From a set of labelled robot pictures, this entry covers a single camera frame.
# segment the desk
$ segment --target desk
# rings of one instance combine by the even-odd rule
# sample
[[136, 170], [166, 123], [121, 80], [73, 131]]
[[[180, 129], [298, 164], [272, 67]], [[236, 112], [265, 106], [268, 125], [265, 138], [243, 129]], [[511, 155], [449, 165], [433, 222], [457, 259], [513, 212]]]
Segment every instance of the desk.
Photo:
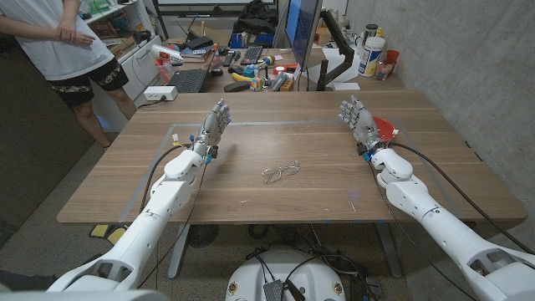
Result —
[[[489, 216], [497, 220], [526, 216], [521, 204], [422, 93], [355, 94], [373, 114], [400, 129], [398, 142], [434, 160]], [[232, 123], [223, 134], [219, 157], [206, 169], [191, 223], [393, 222], [368, 164], [356, 153], [351, 131], [337, 120], [340, 102], [350, 95], [180, 94], [176, 101], [139, 110], [58, 214], [58, 221], [133, 221], [140, 210], [144, 174], [171, 147], [170, 135], [177, 133], [187, 142], [206, 112], [225, 98]], [[410, 161], [444, 207], [464, 220], [482, 220], [432, 167], [408, 151], [396, 151]], [[155, 175], [172, 157], [161, 162]], [[294, 160], [302, 167], [298, 174], [264, 184], [263, 170]], [[184, 222], [189, 208], [191, 202], [172, 221]], [[395, 213], [412, 221], [396, 209]]]
[[[242, 52], [242, 55], [244, 55], [245, 52], [247, 51], [246, 49], [239, 49], [239, 50]], [[271, 49], [267, 50], [267, 55], [277, 55], [277, 54], [280, 54], [280, 49], [272, 49], [271, 48]], [[275, 64], [295, 64], [296, 63], [295, 57], [293, 56], [293, 54], [281, 54], [281, 55], [283, 56], [284, 60], [279, 60]], [[325, 59], [325, 55], [324, 55], [324, 52], [322, 51], [322, 49], [321, 48], [312, 48], [311, 53], [310, 53], [310, 57], [309, 57], [310, 65], [314, 66], [316, 64], [321, 64], [321, 60], [322, 59]], [[210, 65], [208, 62], [211, 62], [211, 57], [208, 58], [206, 63], [184, 63], [184, 65], [182, 65], [181, 69], [182, 70], [191, 70], [191, 69], [199, 69], [199, 68], [207, 69], [209, 67], [209, 65]], [[221, 76], [210, 76], [208, 74], [206, 76], [205, 83], [204, 83], [204, 85], [202, 87], [202, 90], [201, 90], [202, 92], [207, 92], [207, 93], [223, 92], [223, 88], [226, 85], [236, 82], [234, 79], [232, 79], [231, 74], [229, 74], [227, 72], [227, 67], [220, 66], [219, 68], [223, 70], [223, 75], [221, 75]], [[265, 77], [265, 72], [263, 70], [260, 70], [260, 76], [262, 78]], [[395, 74], [390, 76], [386, 81], [377, 80], [377, 79], [375, 79], [375, 77], [366, 78], [366, 77], [363, 77], [363, 76], [357, 76], [356, 78], [353, 78], [348, 82], [349, 83], [359, 83], [360, 89], [361, 90], [365, 90], [365, 91], [405, 90], [405, 86], [401, 82], [401, 79], [398, 78], [398, 76], [395, 75]], [[310, 81], [310, 85], [314, 86], [314, 85], [316, 85], [316, 83], [311, 80]], [[306, 91], [306, 88], [307, 88], [307, 78], [303, 76], [301, 78], [301, 81], [299, 82], [299, 90], [300, 91]], [[292, 92], [297, 92], [297, 91], [298, 91], [297, 83], [294, 83], [294, 87], [293, 87], [293, 91]]]

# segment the table leg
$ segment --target table leg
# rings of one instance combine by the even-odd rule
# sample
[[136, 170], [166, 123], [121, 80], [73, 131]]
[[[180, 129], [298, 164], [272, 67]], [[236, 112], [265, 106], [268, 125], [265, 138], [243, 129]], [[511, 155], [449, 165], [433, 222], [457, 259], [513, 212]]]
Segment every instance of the table leg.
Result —
[[178, 227], [178, 233], [176, 234], [178, 236], [184, 227], [186, 229], [184, 229], [182, 236], [175, 242], [175, 247], [171, 254], [169, 269], [167, 269], [167, 277], [169, 277], [169, 279], [177, 278], [178, 271], [181, 268], [182, 258], [184, 257], [184, 251], [186, 250], [187, 237], [190, 234], [190, 225], [180, 225]]
[[390, 268], [390, 274], [396, 279], [403, 277], [400, 260], [398, 259], [398, 253], [395, 251], [394, 239], [392, 238], [392, 233], [390, 233], [388, 223], [376, 223], [375, 229], [383, 246], [386, 262]]

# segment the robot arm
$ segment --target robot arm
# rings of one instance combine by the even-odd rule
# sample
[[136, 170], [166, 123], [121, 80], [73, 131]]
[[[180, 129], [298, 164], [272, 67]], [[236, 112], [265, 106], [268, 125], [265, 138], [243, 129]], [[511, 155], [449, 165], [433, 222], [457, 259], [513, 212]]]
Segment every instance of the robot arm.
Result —
[[106, 254], [59, 278], [48, 292], [135, 289], [164, 226], [190, 200], [195, 171], [217, 155], [217, 143], [230, 122], [223, 99], [206, 116], [189, 150], [166, 164], [151, 188], [150, 200]]
[[364, 156], [381, 170], [378, 183], [389, 202], [413, 217], [461, 270], [481, 300], [528, 300], [535, 295], [535, 256], [488, 242], [442, 207], [412, 165], [380, 140], [371, 113], [352, 96], [340, 118], [365, 146]]

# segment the patterned shorts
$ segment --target patterned shorts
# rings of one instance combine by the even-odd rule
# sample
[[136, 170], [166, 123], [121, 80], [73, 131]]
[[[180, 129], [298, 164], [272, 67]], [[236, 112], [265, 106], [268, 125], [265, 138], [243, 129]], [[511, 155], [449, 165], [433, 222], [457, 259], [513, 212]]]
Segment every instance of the patterned shorts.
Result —
[[128, 83], [128, 77], [117, 59], [112, 59], [87, 74], [76, 76], [72, 79], [49, 80], [48, 82], [65, 104], [69, 108], [73, 108], [93, 99], [94, 93], [89, 82], [90, 79], [104, 91], [117, 90]]

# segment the white t-shirt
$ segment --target white t-shirt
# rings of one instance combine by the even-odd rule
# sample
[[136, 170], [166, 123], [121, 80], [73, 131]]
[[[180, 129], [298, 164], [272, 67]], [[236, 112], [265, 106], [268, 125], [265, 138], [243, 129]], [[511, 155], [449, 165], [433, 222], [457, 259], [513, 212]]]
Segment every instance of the white t-shirt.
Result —
[[[57, 28], [64, 13], [62, 0], [0, 0], [0, 14], [32, 25]], [[70, 79], [108, 63], [114, 55], [80, 17], [76, 31], [96, 38], [90, 46], [49, 39], [20, 38], [24, 52], [47, 80]]]

